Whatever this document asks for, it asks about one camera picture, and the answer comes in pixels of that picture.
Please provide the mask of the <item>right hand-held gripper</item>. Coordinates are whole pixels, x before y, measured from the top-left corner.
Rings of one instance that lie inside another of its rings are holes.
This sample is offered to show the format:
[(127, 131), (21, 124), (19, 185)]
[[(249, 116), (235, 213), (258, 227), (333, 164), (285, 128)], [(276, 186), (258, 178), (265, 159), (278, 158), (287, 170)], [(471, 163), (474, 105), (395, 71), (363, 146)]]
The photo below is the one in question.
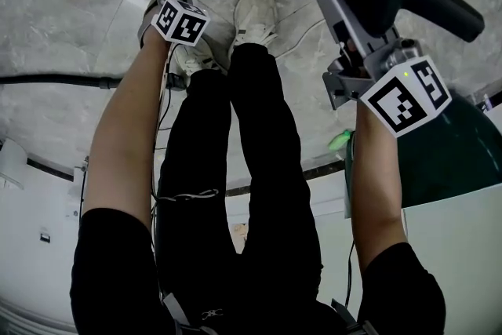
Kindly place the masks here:
[(345, 0), (316, 1), (335, 42), (344, 43), (322, 76), (333, 109), (358, 100), (398, 138), (450, 104), (446, 84), (418, 41), (400, 38), (395, 24), (383, 31), (367, 23), (365, 31)]

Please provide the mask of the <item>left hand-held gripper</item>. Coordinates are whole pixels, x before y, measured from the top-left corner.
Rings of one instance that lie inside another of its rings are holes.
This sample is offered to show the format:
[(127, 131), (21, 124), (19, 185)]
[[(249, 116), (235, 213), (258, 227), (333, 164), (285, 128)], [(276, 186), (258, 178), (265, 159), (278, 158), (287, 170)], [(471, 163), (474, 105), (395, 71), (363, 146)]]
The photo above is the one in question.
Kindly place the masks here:
[(167, 42), (195, 46), (209, 25), (209, 14), (184, 0), (151, 0), (137, 33), (140, 48), (144, 35), (153, 27)]

